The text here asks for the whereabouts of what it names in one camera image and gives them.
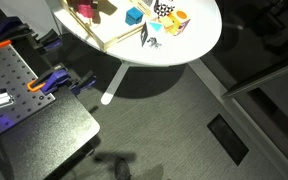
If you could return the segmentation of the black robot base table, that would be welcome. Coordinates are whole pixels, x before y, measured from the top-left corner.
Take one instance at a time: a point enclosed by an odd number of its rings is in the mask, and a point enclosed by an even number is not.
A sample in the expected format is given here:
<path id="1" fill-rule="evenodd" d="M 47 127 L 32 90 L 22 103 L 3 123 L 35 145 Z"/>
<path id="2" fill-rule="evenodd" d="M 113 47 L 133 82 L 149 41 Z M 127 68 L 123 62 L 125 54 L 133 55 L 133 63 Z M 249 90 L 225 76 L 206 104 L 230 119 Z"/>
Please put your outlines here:
<path id="1" fill-rule="evenodd" d="M 12 46 L 37 77 L 50 68 L 27 39 Z M 58 179 L 67 159 L 87 153 L 99 124 L 66 88 L 52 95 L 54 102 L 0 135 L 0 180 Z"/>

